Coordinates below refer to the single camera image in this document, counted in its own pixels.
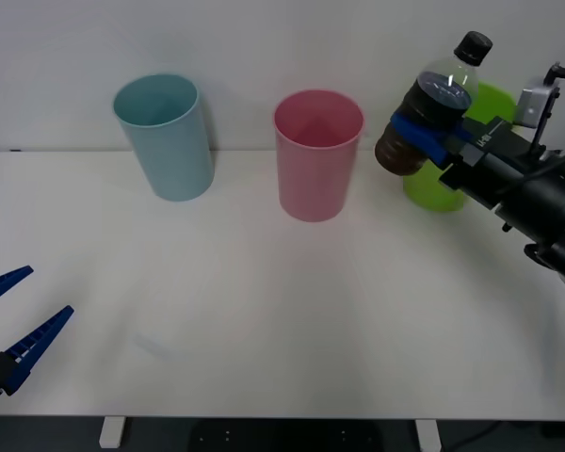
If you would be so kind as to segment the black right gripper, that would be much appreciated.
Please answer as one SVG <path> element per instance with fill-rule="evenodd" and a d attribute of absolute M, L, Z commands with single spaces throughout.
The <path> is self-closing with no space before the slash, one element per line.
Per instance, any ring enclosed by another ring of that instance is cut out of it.
<path fill-rule="evenodd" d="M 436 167 L 451 166 L 440 183 L 492 210 L 501 205 L 542 210 L 541 183 L 523 179 L 542 166 L 538 147 L 499 117 L 487 124 L 464 117 L 451 132 L 417 125 L 394 113 L 390 123 L 404 141 Z"/>

